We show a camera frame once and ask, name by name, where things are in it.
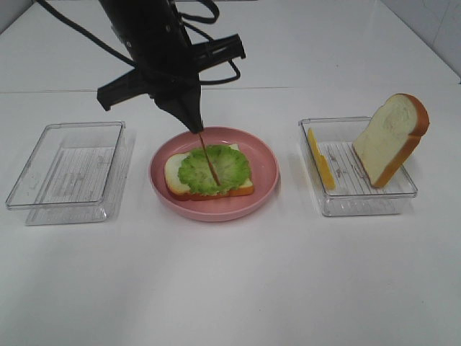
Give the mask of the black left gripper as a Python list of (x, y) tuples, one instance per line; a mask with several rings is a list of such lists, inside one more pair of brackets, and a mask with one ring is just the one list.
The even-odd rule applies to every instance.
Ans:
[[(131, 55), (133, 69), (98, 88), (97, 99), (105, 110), (147, 94), (190, 132), (202, 132), (201, 87), (229, 83), (241, 76), (233, 59), (245, 58), (246, 53), (237, 34), (214, 39), (194, 25), (164, 25), (152, 35), (141, 31), (137, 36), (126, 28), (113, 26), (112, 30)], [(200, 72), (222, 63), (229, 63), (234, 75), (200, 79)]]

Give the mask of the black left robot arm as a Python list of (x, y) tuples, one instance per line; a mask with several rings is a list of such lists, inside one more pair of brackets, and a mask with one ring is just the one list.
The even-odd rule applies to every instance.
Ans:
[(201, 132), (203, 83), (199, 74), (234, 58), (245, 58), (240, 37), (192, 43), (183, 21), (187, 15), (173, 1), (102, 1), (101, 5), (135, 67), (98, 88), (100, 105), (110, 110), (147, 94), (192, 133)]

